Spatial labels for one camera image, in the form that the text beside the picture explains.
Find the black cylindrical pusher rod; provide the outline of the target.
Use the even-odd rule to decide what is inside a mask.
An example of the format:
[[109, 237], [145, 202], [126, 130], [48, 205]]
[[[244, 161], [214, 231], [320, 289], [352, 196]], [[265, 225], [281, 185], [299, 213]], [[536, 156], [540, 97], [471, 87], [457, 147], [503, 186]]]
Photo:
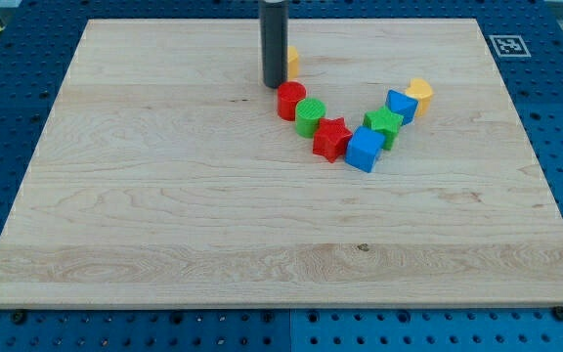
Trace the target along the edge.
[[263, 83], [277, 89], [287, 80], [288, 2], [259, 0], [258, 10]]

